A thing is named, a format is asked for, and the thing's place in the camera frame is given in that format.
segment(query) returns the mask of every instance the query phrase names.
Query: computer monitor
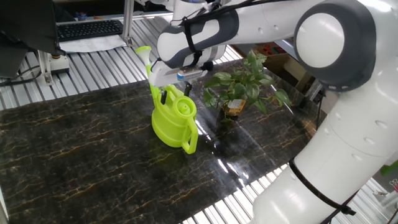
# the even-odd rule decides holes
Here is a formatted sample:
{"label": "computer monitor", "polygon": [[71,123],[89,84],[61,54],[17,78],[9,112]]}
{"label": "computer monitor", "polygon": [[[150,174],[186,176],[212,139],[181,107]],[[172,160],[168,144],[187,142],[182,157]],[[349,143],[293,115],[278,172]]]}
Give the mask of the computer monitor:
{"label": "computer monitor", "polygon": [[52,0],[0,0],[0,35],[0,77],[16,76],[28,48],[65,55]]}

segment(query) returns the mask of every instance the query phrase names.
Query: metal grating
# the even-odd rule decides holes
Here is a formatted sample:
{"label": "metal grating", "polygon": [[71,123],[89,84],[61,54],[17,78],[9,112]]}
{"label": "metal grating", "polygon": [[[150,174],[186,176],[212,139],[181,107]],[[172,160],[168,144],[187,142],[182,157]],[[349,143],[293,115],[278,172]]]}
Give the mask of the metal grating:
{"label": "metal grating", "polygon": [[[146,80],[145,66],[133,49],[145,45],[151,46],[150,59],[156,60],[159,57],[156,48],[157,37],[166,25],[167,22],[162,18],[142,16],[134,19],[132,23],[133,48],[119,47],[102,52],[68,54],[70,72],[53,75],[55,84],[52,86],[45,85],[40,77],[34,82],[0,87],[0,110]],[[215,64],[241,58],[237,52],[227,46],[226,52],[215,61]],[[36,55],[28,53],[20,71],[23,72],[36,65],[39,65]],[[25,78],[32,78],[35,74],[29,74]]]}
{"label": "metal grating", "polygon": [[[194,216],[183,221],[183,224],[230,224],[249,223],[253,217],[252,206],[254,199],[261,194],[287,167],[287,164],[255,180],[241,190],[225,197],[215,204],[198,212]],[[355,216],[342,213],[332,219],[332,224],[381,224],[387,223],[392,213],[378,203],[373,196],[377,190],[386,192],[373,178],[371,178],[348,205],[357,212]]]}

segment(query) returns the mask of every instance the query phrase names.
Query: black marble surface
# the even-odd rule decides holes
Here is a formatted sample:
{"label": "black marble surface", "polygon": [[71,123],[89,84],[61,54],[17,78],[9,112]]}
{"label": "black marble surface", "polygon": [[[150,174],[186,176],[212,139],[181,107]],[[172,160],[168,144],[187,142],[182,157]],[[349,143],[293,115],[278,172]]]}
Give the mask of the black marble surface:
{"label": "black marble surface", "polygon": [[268,103],[268,115],[248,108],[221,125],[202,100],[208,78],[190,94],[201,133],[192,155],[156,137],[147,82],[0,112],[0,184],[11,223],[178,223],[235,192],[239,179],[247,184],[285,164],[312,137],[317,107],[283,80],[275,77],[292,112]]}

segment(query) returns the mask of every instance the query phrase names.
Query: watering can handle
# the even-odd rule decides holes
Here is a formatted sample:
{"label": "watering can handle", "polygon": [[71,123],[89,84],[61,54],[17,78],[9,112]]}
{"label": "watering can handle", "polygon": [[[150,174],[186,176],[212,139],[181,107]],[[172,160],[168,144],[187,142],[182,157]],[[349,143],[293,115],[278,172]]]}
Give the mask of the watering can handle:
{"label": "watering can handle", "polygon": [[182,148],[188,153],[192,154],[197,149],[198,143],[198,127],[194,122],[195,119],[188,119],[188,126],[185,128],[182,136]]}

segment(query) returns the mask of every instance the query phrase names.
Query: watering can spout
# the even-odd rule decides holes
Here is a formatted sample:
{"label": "watering can spout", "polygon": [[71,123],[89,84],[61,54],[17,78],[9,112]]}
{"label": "watering can spout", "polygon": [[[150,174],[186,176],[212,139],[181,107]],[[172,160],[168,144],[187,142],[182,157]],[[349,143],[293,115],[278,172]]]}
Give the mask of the watering can spout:
{"label": "watering can spout", "polygon": [[[147,70],[148,79],[149,79],[150,68],[151,68],[150,60],[149,60],[149,54],[150,54],[151,50],[152,49],[149,46],[143,46],[143,47],[139,47],[138,49],[136,49],[136,54],[144,62],[145,68]],[[150,84],[150,83],[149,83],[149,86],[150,86],[150,92],[152,93],[152,99],[155,102],[157,95],[160,93],[160,89],[153,87],[152,84]]]}

